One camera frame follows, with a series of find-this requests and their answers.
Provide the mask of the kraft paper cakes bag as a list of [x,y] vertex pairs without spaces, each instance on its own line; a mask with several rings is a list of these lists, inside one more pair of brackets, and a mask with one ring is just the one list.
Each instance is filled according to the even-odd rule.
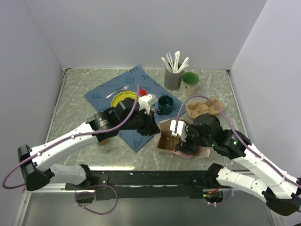
[[210,155],[212,148],[200,147],[194,154],[188,155],[176,150],[176,145],[181,140],[179,137],[173,137],[169,130],[172,119],[161,121],[158,124],[160,134],[154,135],[154,149],[160,153],[178,155],[183,158],[206,158]]

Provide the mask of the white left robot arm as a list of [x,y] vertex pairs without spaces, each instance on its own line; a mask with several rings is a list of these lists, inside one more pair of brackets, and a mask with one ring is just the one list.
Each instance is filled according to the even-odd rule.
[[155,122],[155,95],[145,95],[137,100],[125,98],[116,107],[97,112],[76,129],[44,145],[18,148],[22,163],[20,169],[28,191],[36,191],[50,183],[68,183],[89,189],[97,179],[90,168],[58,165],[67,156],[86,146],[115,137],[121,130],[135,130],[143,136],[160,132]]

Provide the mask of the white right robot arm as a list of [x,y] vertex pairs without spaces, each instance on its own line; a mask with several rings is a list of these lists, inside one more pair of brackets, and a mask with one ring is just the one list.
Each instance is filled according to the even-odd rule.
[[180,138],[177,150],[192,155],[199,147],[209,147],[255,175],[252,178],[214,163],[207,170],[209,187],[230,186],[246,192],[282,216],[300,211],[301,180],[272,163],[239,131],[223,129],[215,116],[203,114],[191,124],[173,120],[170,130],[172,136]]

